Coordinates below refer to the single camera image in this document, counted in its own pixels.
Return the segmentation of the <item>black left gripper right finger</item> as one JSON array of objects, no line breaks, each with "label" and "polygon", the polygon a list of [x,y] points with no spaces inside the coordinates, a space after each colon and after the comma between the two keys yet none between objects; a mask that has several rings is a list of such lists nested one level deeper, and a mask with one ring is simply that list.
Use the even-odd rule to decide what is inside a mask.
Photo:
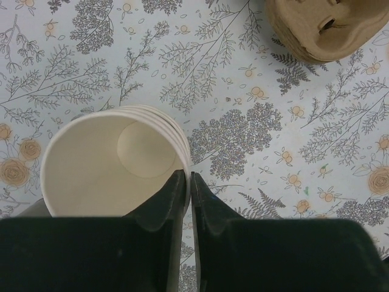
[{"label": "black left gripper right finger", "polygon": [[387,291],[388,267],[361,225],[240,216],[190,182],[199,291]]}]

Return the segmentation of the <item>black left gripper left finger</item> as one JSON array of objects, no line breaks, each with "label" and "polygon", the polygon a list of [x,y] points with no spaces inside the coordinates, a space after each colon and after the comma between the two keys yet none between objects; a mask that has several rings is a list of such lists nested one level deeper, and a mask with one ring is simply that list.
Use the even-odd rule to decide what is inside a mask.
[{"label": "black left gripper left finger", "polygon": [[186,179],[122,217],[1,220],[2,291],[177,291]]}]

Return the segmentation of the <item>green paper coffee cup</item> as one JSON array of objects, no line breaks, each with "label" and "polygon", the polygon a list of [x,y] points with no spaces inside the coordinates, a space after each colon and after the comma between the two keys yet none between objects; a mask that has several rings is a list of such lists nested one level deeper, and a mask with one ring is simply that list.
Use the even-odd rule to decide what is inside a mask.
[{"label": "green paper coffee cup", "polygon": [[161,131],[109,109],[79,117],[49,142],[41,190],[54,217],[123,216],[157,193],[182,161]]}]

